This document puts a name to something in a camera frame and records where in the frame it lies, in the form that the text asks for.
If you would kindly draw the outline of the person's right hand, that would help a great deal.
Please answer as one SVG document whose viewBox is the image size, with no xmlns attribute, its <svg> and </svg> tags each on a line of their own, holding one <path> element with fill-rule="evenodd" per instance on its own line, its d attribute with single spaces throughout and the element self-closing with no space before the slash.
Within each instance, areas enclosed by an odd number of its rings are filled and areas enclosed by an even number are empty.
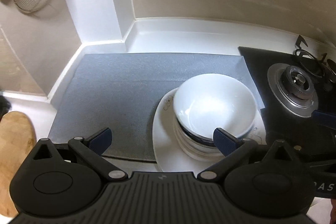
<svg viewBox="0 0 336 224">
<path fill-rule="evenodd" d="M 336 199 L 331 199 L 330 202 L 332 205 L 332 209 L 330 212 L 330 224 L 332 224 L 336 222 Z"/>
</svg>

